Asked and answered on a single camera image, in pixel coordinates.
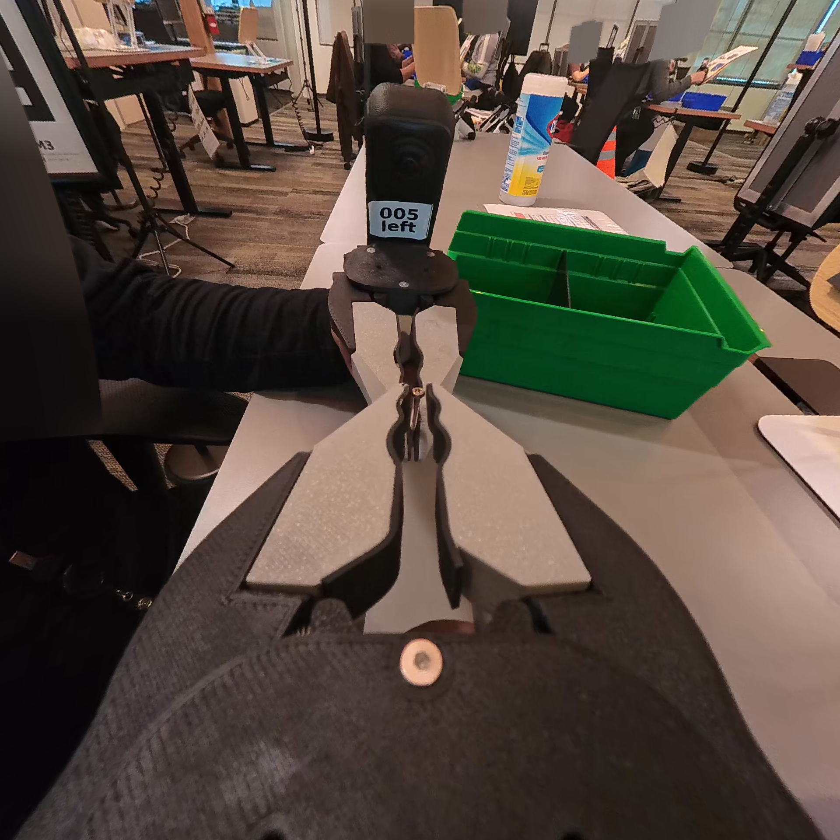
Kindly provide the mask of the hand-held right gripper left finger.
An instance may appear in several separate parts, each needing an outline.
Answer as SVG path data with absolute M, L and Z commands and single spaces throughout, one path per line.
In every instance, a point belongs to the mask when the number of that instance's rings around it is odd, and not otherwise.
M 319 442 L 245 579 L 258 592 L 341 600 L 366 613 L 400 570 L 406 385 Z

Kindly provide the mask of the thin metal screw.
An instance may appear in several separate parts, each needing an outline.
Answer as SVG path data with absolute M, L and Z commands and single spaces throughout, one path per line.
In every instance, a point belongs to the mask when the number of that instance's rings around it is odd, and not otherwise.
M 408 395 L 408 426 L 406 431 L 406 459 L 414 462 L 424 458 L 424 413 L 426 395 L 416 399 L 412 389 Z

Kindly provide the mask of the green plastic bin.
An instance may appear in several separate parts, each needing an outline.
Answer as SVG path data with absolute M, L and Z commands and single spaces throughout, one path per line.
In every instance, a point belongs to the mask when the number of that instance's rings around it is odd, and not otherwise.
M 477 306 L 462 375 L 674 419 L 771 346 L 696 246 L 466 211 L 448 255 Z

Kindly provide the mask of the person's left forearm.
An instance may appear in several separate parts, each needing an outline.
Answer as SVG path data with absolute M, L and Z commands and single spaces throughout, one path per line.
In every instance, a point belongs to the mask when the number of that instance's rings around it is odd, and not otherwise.
M 350 379 L 325 289 L 174 279 L 69 241 L 103 380 L 246 393 Z

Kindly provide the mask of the grey desk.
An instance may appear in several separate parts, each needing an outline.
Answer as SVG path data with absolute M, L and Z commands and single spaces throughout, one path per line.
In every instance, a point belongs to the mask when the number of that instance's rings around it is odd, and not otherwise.
M 456 142 L 433 247 L 462 213 L 496 203 L 508 152 L 499 134 Z M 364 241 L 364 154 L 348 176 L 304 278 L 323 287 Z M 701 240 L 555 145 L 538 205 L 594 209 L 630 235 L 699 247 L 773 343 L 771 355 L 830 361 L 838 340 Z M 838 838 L 838 522 L 769 447 L 756 423 L 799 416 L 746 363 L 675 421 L 460 376 L 456 395 L 540 454 L 656 562 L 699 625 L 753 736 L 825 838 Z M 361 405 L 352 386 L 255 395 L 182 554 L 298 451 Z M 450 611 L 434 556 L 434 470 L 406 469 L 402 568 L 365 630 L 395 632 Z

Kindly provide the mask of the brown hanging coat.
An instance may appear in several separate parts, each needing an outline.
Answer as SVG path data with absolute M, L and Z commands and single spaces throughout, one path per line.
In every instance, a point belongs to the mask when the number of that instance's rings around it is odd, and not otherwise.
M 335 105 L 339 130 L 339 145 L 345 170 L 355 159 L 354 144 L 363 141 L 362 112 L 356 88 L 355 64 L 346 32 L 336 34 L 332 43 L 329 85 L 326 98 Z

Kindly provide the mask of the tan wooden chair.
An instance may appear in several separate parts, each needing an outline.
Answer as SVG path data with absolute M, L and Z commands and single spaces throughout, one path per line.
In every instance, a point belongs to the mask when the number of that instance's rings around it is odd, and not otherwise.
M 419 87 L 460 96 L 459 25 L 452 7 L 415 6 L 413 57 Z

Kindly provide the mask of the disinfecting wipes canister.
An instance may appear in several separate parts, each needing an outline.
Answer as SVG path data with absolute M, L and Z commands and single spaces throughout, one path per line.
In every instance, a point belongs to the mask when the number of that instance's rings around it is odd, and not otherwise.
M 568 86 L 565 77 L 525 76 L 500 184 L 503 203 L 517 207 L 535 204 Z

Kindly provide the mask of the white paper sheet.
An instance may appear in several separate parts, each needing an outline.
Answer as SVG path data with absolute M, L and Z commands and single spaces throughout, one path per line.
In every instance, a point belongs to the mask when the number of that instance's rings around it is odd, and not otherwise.
M 485 204 L 488 214 L 589 229 L 602 233 L 627 235 L 627 231 L 603 212 L 566 207 L 511 206 L 503 203 Z

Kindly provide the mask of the person's office chair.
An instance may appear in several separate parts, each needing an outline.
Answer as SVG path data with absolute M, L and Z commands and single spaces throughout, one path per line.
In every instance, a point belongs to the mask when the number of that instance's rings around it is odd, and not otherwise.
M 226 392 L 100 380 L 102 442 L 138 490 L 163 494 L 156 445 L 228 445 L 248 403 Z

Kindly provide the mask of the black high-back chair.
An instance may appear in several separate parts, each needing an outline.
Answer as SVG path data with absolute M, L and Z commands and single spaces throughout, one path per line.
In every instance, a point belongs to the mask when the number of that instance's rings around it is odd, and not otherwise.
M 617 121 L 633 98 L 637 86 L 637 68 L 624 63 L 614 64 L 593 96 L 587 92 L 584 112 L 577 122 L 572 148 L 595 165 Z

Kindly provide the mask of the wooden office table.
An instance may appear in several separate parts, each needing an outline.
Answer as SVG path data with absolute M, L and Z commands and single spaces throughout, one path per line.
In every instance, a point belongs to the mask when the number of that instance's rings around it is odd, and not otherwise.
M 180 94 L 193 81 L 191 60 L 204 56 L 197 47 L 159 45 L 141 49 L 93 50 L 62 48 L 66 65 L 85 79 L 87 92 L 100 99 L 139 97 L 149 117 L 150 132 L 173 180 L 183 212 L 199 217 L 231 217 L 228 209 L 201 207 L 182 165 L 182 158 L 166 121 L 161 95 Z

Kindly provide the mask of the brown-topped office table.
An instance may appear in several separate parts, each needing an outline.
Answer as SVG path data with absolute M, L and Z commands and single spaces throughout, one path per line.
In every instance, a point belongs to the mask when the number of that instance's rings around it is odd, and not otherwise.
M 719 129 L 718 136 L 716 138 L 716 141 L 718 142 L 720 137 L 723 135 L 726 128 L 728 127 L 730 121 L 738 120 L 741 118 L 740 113 L 732 112 L 729 110 L 698 110 L 677 107 L 676 105 L 668 105 L 666 103 L 647 104 L 645 108 L 652 112 L 664 114 L 672 119 L 676 119 L 678 122 L 683 123 L 683 128 L 678 134 L 675 147 L 671 151 L 671 154 L 668 158 L 667 166 L 665 169 L 665 184 L 668 182 L 669 177 L 675 169 L 676 164 L 679 161 L 679 157 L 682 155 L 682 152 L 685 149 L 688 139 L 694 128 L 708 129 L 709 127 L 706 125 L 706 123 L 715 123 L 715 125 L 713 125 L 712 128 Z

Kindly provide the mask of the white and wooden document stand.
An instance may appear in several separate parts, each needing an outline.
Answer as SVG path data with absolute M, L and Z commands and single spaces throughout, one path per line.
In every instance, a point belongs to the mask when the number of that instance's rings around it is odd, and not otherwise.
M 764 441 L 838 518 L 839 416 L 804 412 L 799 416 L 767 415 L 757 428 Z

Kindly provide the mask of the framed sign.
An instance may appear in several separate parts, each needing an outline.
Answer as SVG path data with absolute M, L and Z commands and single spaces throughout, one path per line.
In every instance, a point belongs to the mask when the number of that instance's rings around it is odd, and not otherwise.
M 1 49 L 50 179 L 120 188 L 108 145 L 39 2 L 1 2 Z

